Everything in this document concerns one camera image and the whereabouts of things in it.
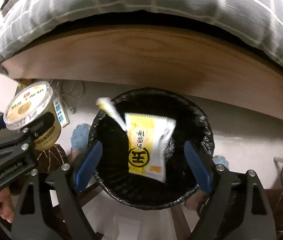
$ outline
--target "wooden bed frame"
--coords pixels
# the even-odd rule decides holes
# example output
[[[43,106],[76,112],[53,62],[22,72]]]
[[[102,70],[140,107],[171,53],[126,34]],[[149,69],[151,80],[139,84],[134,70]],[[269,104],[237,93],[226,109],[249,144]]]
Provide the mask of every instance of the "wooden bed frame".
[[[11,78],[157,87],[283,120],[283,71],[218,38],[149,25],[111,25],[32,42],[2,63]]]

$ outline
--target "white floor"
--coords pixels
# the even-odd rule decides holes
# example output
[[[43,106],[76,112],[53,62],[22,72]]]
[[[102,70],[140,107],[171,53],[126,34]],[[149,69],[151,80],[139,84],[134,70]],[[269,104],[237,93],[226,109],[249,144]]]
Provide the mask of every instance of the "white floor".
[[[64,88],[71,86],[65,81]],[[70,124],[62,130],[58,143],[70,152],[70,137],[76,125],[91,124],[98,108],[98,97],[113,98],[136,87],[97,82],[85,82],[86,92],[80,99],[67,99],[75,106],[69,114]],[[215,155],[223,155],[230,162],[230,170],[257,172],[264,188],[280,187],[281,164],[273,162],[274,156],[283,157],[283,121],[236,106],[203,98],[186,96],[208,116],[216,144]],[[105,234],[103,239],[161,240],[176,239],[169,210],[143,211],[120,204],[105,192],[83,207],[94,230]],[[193,229],[198,217],[185,210]]]

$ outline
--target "yogurt cup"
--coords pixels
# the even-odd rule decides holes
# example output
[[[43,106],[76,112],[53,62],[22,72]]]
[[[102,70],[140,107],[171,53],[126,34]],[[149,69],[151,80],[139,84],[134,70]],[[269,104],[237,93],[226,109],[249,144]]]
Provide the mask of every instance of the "yogurt cup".
[[[19,130],[46,112],[51,112],[55,118],[53,126],[35,140],[36,150],[50,148],[61,133],[61,125],[52,101],[53,89],[48,82],[39,81],[26,87],[14,97],[4,112],[6,127],[9,130]]]

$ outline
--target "gray blanket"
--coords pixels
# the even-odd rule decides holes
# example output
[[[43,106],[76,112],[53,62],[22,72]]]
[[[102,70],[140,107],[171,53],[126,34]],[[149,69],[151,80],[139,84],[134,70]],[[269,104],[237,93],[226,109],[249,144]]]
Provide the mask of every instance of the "gray blanket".
[[[218,26],[283,66],[283,0],[19,0],[0,27],[0,62],[61,23],[136,10]]]

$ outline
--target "power strip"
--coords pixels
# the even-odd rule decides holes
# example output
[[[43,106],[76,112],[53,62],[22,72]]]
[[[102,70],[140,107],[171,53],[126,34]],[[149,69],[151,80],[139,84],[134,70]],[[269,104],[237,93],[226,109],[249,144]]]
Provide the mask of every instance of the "power strip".
[[[60,125],[62,128],[64,128],[66,125],[69,124],[69,117],[67,111],[63,107],[60,97],[56,97],[53,102]]]

